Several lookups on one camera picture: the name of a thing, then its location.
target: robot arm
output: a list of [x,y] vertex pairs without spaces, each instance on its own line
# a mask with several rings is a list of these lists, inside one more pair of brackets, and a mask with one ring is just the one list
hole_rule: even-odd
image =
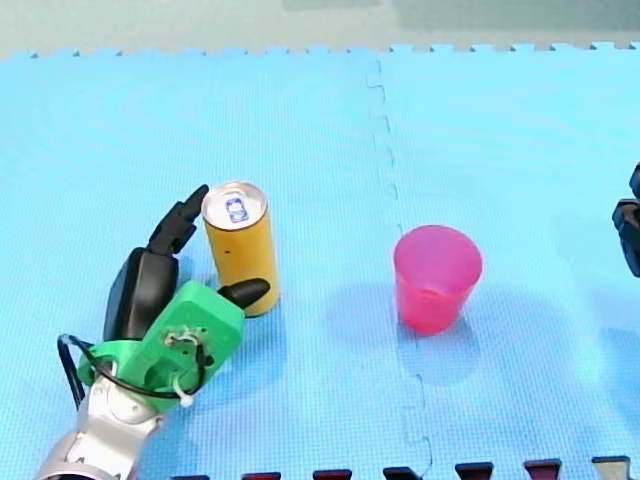
[[[269,291],[268,282],[250,279],[215,292],[190,281],[176,292],[174,255],[193,235],[207,191],[203,185],[177,202],[148,245],[131,251],[109,293],[103,343],[58,339],[78,418],[34,480],[134,480],[166,412],[191,405],[240,344],[244,309]],[[77,368],[69,345],[82,352]]]
[[190,404],[240,343],[241,307],[268,289],[256,279],[216,293],[192,281],[142,340],[89,348],[70,337],[83,350],[79,376],[91,388],[76,428],[56,444],[35,480],[133,480],[145,443],[166,411],[178,402]]

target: silver metal arm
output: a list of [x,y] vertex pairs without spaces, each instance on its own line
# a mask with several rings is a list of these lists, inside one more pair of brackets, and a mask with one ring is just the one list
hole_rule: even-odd
[[139,396],[99,377],[76,429],[53,448],[34,480],[135,480],[148,438],[164,421]]

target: pink plastic cup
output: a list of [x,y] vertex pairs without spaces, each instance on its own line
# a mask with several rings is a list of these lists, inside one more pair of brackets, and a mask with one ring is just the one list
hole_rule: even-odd
[[473,241],[440,225],[405,234],[393,264],[400,320],[422,334],[449,328],[482,274],[482,255]]

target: can lid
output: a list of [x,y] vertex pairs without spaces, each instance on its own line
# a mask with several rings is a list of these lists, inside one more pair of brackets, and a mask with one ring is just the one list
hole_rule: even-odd
[[258,222],[267,210],[267,199],[258,187],[228,182],[209,190],[202,201],[205,221],[222,230],[242,230]]

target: green bracket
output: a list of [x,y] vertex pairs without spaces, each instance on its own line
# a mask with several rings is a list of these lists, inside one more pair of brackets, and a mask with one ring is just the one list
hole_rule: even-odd
[[[213,363],[205,369],[205,383],[222,366],[242,341],[244,311],[207,286],[189,281],[175,294],[140,341],[118,340],[91,348],[91,353],[105,362],[114,363],[116,376],[136,387],[157,392],[172,392],[178,376],[180,388],[188,390],[198,382],[196,347],[192,336],[205,347]],[[81,380],[93,382],[90,365],[83,357],[78,374]],[[178,400],[147,397],[159,413],[173,407]]]

